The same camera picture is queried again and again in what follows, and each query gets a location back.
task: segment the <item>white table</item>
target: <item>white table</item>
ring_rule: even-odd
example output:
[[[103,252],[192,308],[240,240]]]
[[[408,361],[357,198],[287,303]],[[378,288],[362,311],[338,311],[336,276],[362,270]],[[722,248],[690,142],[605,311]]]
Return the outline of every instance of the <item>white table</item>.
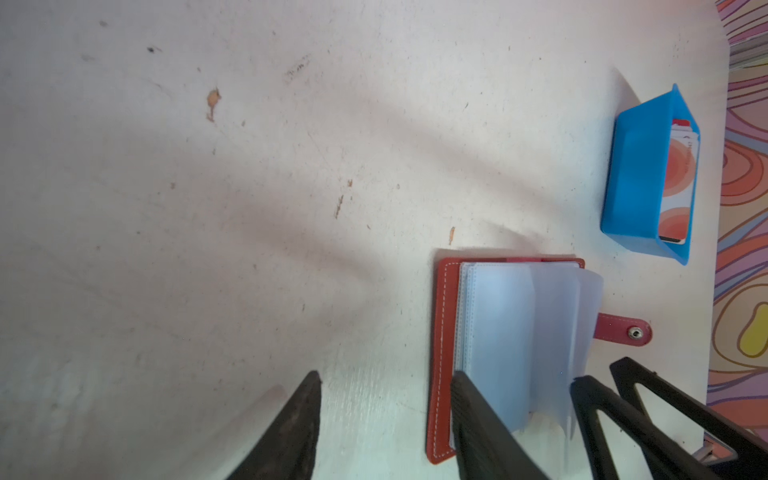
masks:
[[[0,31],[3,478],[205,478],[311,369],[315,478],[458,478],[424,453],[449,248],[585,258],[603,311],[655,332],[595,341],[588,373],[613,386],[631,355],[704,399],[728,57],[711,0],[16,0]],[[703,139],[687,267],[599,230],[615,114],[674,82]],[[548,428],[521,435],[538,461]],[[569,452],[547,472],[588,478],[578,435]]]

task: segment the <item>blue box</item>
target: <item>blue box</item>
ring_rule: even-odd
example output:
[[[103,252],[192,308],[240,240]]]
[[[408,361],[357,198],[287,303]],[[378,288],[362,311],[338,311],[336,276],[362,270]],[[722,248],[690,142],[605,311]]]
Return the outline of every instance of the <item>blue box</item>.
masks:
[[[685,265],[694,227],[698,153],[686,242],[677,245],[659,238],[673,118],[688,120],[694,132],[701,134],[677,84],[672,91],[618,116],[600,229],[629,250],[674,258]]]

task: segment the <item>blue plastic container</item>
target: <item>blue plastic container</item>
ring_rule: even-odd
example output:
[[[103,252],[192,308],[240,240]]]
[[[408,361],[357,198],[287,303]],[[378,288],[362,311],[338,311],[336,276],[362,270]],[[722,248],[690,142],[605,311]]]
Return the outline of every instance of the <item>blue plastic container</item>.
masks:
[[[690,121],[693,130],[701,135],[677,84],[672,91],[619,115],[600,229],[629,250],[674,258],[685,265],[694,227],[698,157],[686,242],[676,245],[659,238],[673,118]]]

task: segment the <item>red leather cover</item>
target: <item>red leather cover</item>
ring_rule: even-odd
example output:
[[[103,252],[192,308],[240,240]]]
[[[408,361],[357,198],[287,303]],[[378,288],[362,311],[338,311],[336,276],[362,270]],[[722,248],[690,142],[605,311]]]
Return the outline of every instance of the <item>red leather cover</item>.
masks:
[[[451,428],[451,378],[453,377],[453,347],[456,333],[458,277],[464,262],[576,262],[584,268],[581,258],[445,258],[437,268],[435,285],[435,323],[432,332],[432,385],[429,395],[426,452],[435,465],[451,458],[455,451],[449,444]],[[637,326],[643,330],[641,339],[629,337],[628,330]],[[598,315],[594,338],[627,345],[642,346],[650,342],[650,326],[640,319]]]

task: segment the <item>yellow shape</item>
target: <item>yellow shape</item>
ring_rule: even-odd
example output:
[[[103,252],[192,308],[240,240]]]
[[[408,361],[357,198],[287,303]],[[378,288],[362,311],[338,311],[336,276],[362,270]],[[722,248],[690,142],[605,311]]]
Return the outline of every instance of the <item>yellow shape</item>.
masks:
[[[755,307],[750,322],[739,335],[739,350],[746,356],[755,358],[768,349],[768,303]]]

